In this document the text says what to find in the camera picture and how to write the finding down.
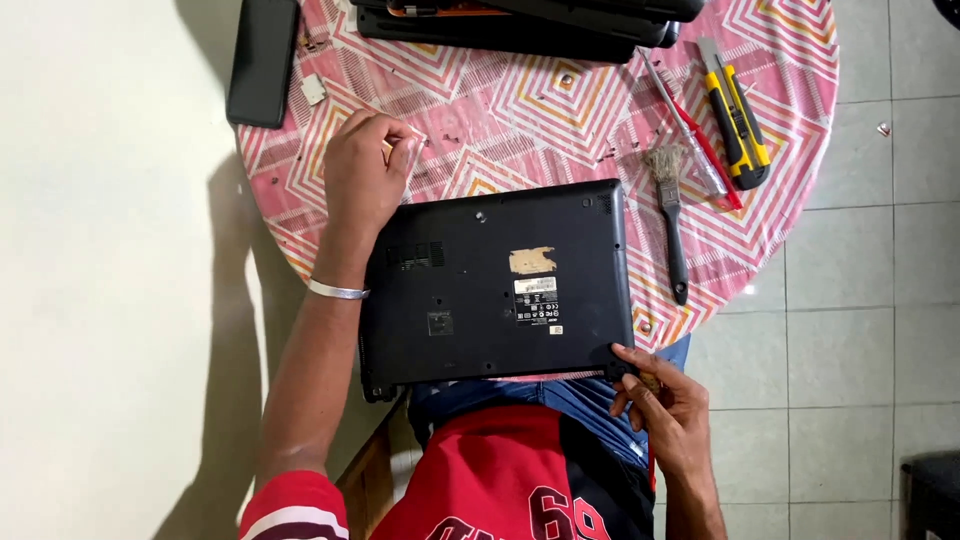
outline smartphone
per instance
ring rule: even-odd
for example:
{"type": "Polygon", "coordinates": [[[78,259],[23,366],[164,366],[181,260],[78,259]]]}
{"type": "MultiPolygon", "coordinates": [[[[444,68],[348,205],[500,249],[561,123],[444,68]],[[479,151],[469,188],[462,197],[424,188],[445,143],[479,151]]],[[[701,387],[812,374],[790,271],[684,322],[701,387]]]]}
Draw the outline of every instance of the smartphone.
{"type": "Polygon", "coordinates": [[[283,124],[299,17],[297,0],[243,0],[227,120],[272,129],[283,124]]]}

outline pink patterned tablecloth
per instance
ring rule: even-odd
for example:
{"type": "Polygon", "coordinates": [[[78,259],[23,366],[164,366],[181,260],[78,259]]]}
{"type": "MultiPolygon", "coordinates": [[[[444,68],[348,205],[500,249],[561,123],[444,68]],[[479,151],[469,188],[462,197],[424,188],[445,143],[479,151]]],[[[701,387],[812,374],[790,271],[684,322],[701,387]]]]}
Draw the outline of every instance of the pink patterned tablecloth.
{"type": "Polygon", "coordinates": [[[355,110],[379,110],[406,120],[422,143],[407,203],[619,178],[636,344],[659,350],[709,319],[777,251],[827,149],[838,82],[828,0],[713,0],[674,48],[652,51],[722,155],[696,46],[697,36],[716,38],[748,88],[773,159],[767,182],[742,194],[745,208],[727,213],[705,201],[687,159],[681,235],[690,287],[678,307],[655,188],[639,154],[679,133],[639,55],[607,65],[364,39],[345,30],[332,0],[301,2],[310,36],[322,44],[298,47],[283,128],[240,126],[238,138],[263,218],[305,280],[326,222],[325,144],[355,110]],[[300,79],[313,73],[329,96],[310,107],[300,79]]]}

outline black brush handle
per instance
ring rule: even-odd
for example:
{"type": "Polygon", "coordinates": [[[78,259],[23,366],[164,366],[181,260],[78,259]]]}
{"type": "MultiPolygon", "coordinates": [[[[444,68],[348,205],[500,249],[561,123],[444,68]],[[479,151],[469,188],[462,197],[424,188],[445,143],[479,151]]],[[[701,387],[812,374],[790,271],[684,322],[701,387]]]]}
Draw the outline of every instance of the black brush handle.
{"type": "Polygon", "coordinates": [[[686,306],[687,276],[684,244],[680,241],[680,205],[661,209],[666,220],[666,260],[670,288],[679,306],[686,306]]]}

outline hand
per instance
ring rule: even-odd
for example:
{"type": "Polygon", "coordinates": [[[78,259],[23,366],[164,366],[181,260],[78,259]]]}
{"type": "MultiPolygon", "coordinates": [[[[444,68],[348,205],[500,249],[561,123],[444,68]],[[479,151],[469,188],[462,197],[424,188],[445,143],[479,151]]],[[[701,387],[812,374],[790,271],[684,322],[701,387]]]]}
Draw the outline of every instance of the hand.
{"type": "Polygon", "coordinates": [[[372,245],[406,188],[414,132],[387,114],[358,110],[330,139],[324,155],[327,227],[372,245]],[[385,160],[384,141],[394,145],[385,160]]]}
{"type": "Polygon", "coordinates": [[[662,387],[658,398],[638,378],[624,375],[613,385],[617,394],[610,414],[619,417],[632,401],[631,427],[647,429],[663,473],[688,478],[709,474],[712,481],[707,390],[667,360],[617,344],[612,350],[642,373],[656,377],[662,387]]]}

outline black laptop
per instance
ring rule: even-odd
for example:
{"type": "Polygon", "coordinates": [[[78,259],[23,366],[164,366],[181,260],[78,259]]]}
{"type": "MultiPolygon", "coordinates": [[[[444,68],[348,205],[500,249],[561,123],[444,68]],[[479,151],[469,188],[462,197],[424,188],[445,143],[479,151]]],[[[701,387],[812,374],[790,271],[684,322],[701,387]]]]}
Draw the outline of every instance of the black laptop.
{"type": "Polygon", "coordinates": [[[414,382],[636,371],[610,350],[634,345],[619,180],[401,206],[367,287],[371,403],[414,382]]]}

